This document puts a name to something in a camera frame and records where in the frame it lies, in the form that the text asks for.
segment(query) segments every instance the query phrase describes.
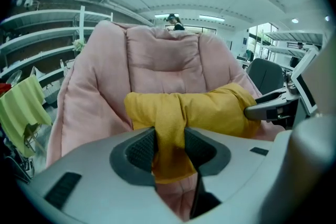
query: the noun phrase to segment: green cloth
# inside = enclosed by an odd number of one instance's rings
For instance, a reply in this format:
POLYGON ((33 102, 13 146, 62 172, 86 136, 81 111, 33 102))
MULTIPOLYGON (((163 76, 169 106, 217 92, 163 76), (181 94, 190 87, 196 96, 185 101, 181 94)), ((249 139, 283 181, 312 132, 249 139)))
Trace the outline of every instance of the green cloth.
POLYGON ((24 143, 28 124, 51 125, 51 118, 42 107, 44 94, 35 75, 21 81, 0 97, 0 122, 5 134, 25 156, 34 152, 24 143))

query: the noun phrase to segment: pink cushion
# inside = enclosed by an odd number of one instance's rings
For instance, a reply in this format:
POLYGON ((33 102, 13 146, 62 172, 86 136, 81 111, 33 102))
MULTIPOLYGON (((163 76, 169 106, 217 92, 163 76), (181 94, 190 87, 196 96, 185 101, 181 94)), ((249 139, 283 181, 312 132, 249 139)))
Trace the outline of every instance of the pink cushion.
POLYGON ((131 90, 141 93, 206 92, 198 36, 139 26, 127 31, 131 90))
MULTIPOLYGON (((194 93, 236 82, 261 96, 221 39, 186 31, 101 21, 61 86, 47 166, 88 142, 132 130, 123 100, 131 91, 194 93)), ((281 126, 262 122, 256 138, 273 140, 281 126)), ((158 185, 158 194, 187 220, 197 175, 158 185)))

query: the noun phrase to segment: white shelf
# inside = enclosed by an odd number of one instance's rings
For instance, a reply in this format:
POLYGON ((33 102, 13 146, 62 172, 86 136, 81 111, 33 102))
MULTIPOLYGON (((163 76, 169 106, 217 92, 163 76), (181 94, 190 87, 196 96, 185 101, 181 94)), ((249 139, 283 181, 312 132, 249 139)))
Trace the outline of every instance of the white shelf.
POLYGON ((63 28, 54 28, 54 29, 34 32, 31 34, 27 34, 24 36, 14 38, 2 44, 0 46, 0 50, 2 54, 8 54, 17 49, 24 48, 26 46, 29 46, 31 44, 34 44, 40 41, 53 39, 53 38, 59 38, 59 37, 72 36, 77 30, 79 30, 79 27, 63 27, 63 28))
POLYGON ((10 67, 8 67, 7 69, 5 69, 2 73, 0 73, 0 78, 2 78, 3 76, 9 75, 13 72, 15 72, 16 70, 19 70, 31 63, 40 61, 42 59, 57 55, 57 54, 62 54, 64 52, 68 52, 68 51, 72 51, 73 50, 73 45, 71 46, 67 46, 67 47, 62 47, 62 48, 58 48, 58 49, 54 49, 54 50, 49 50, 49 51, 44 51, 41 52, 37 55, 34 55, 32 57, 29 57, 23 61, 18 62, 15 65, 12 65, 10 67))
POLYGON ((111 15, 96 12, 84 12, 84 21, 100 22, 101 20, 111 20, 111 15))
POLYGON ((56 70, 54 70, 54 71, 52 71, 50 73, 47 73, 44 76, 38 78, 37 80, 38 80, 38 82, 41 83, 42 81, 44 81, 46 79, 49 79, 49 78, 51 78, 53 76, 59 76, 59 75, 61 75, 61 76, 63 75, 63 68, 59 68, 59 69, 56 69, 56 70))
MULTIPOLYGON (((80 10, 75 9, 45 9, 33 12, 24 12, 3 20, 0 26, 5 30, 20 29, 32 25, 72 22, 76 17, 79 20, 80 10)), ((84 20, 88 22, 99 22, 111 20, 111 15, 84 11, 84 20)))
POLYGON ((76 16, 79 16, 79 13, 79 10, 73 9, 36 10, 14 15, 3 20, 0 25, 5 30, 11 30, 44 23, 71 22, 76 16))
POLYGON ((306 54, 305 50, 293 49, 293 48, 284 48, 284 47, 276 47, 276 46, 265 46, 263 45, 262 48, 269 49, 272 52, 277 54, 284 54, 296 58, 303 58, 306 54))
POLYGON ((317 46, 322 46, 323 41, 322 33, 304 30, 277 31, 264 34, 275 41, 310 43, 317 46))

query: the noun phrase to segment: yellow cloth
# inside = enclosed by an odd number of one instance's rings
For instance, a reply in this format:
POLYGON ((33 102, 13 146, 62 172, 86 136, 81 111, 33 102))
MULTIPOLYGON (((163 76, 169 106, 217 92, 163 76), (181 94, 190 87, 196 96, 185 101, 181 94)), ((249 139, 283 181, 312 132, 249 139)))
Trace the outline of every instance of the yellow cloth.
POLYGON ((168 184, 195 173, 184 152, 184 128, 199 127, 216 133, 251 138, 260 121, 250 121, 244 108, 254 98, 240 85, 230 83, 209 93, 129 93, 124 104, 133 128, 154 126, 159 151, 152 172, 155 181, 168 184))
POLYGON ((5 134, 25 156, 34 152, 24 143, 26 126, 51 125, 51 118, 42 107, 44 94, 35 75, 21 81, 0 97, 0 122, 5 134))

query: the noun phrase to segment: red object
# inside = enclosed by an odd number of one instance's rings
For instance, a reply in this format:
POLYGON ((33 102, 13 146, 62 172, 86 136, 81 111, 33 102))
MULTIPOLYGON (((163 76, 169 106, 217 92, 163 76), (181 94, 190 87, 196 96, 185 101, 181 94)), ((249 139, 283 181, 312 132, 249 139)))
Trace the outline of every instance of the red object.
POLYGON ((11 89, 11 85, 10 84, 6 84, 6 83, 0 83, 0 95, 8 92, 11 89))

